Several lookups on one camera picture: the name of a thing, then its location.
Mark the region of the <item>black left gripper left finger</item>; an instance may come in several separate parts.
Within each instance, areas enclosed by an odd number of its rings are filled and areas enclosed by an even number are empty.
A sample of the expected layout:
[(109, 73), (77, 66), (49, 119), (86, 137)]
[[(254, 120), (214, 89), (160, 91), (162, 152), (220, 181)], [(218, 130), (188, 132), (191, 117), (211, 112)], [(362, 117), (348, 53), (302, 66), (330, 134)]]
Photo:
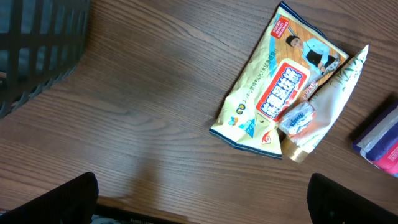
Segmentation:
[(98, 195), (94, 173), (86, 172), (2, 214), (1, 224), (90, 223)]

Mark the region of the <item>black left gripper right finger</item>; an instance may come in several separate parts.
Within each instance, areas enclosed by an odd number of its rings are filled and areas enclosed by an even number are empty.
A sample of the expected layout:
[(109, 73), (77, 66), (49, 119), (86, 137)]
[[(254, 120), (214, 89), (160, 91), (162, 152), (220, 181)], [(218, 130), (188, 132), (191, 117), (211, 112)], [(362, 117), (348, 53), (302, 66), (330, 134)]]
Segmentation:
[(319, 173), (311, 176), (307, 204), (313, 224), (397, 224), (397, 215)]

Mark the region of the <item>red purple tissue pack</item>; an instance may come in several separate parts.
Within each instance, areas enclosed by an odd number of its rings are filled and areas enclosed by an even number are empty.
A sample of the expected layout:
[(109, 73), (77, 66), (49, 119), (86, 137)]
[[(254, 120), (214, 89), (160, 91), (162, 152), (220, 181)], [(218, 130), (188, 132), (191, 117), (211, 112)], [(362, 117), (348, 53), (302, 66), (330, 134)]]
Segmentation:
[(397, 177), (397, 102), (364, 130), (353, 149), (378, 169)]

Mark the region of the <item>small orange tissue pack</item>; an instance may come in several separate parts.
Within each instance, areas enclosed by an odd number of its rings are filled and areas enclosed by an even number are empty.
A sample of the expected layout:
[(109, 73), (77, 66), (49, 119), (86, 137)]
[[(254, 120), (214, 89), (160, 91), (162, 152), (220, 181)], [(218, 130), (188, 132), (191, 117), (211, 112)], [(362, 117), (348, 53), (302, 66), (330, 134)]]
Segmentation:
[(287, 136), (303, 131), (314, 119), (316, 109), (304, 101), (287, 112), (279, 121), (279, 129)]

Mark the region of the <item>white tube gold cap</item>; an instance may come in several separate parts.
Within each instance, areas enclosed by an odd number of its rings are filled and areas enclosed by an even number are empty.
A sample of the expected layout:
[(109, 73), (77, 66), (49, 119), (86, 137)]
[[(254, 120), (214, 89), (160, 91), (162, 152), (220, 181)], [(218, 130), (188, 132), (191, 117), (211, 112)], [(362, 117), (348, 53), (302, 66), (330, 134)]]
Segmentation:
[(301, 132), (287, 136), (281, 143), (282, 154), (302, 162), (326, 136), (343, 111), (367, 59), (366, 45), (337, 71), (308, 101), (315, 109), (313, 121)]

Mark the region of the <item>yellow wet wipes packet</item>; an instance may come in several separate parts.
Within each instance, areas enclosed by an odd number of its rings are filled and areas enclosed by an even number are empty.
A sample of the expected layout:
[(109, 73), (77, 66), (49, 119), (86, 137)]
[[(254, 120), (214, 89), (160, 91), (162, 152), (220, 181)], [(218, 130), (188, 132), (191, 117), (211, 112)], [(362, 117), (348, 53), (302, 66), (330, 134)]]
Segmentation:
[(210, 133), (235, 149), (281, 159), (279, 120), (347, 59), (324, 33), (280, 2)]

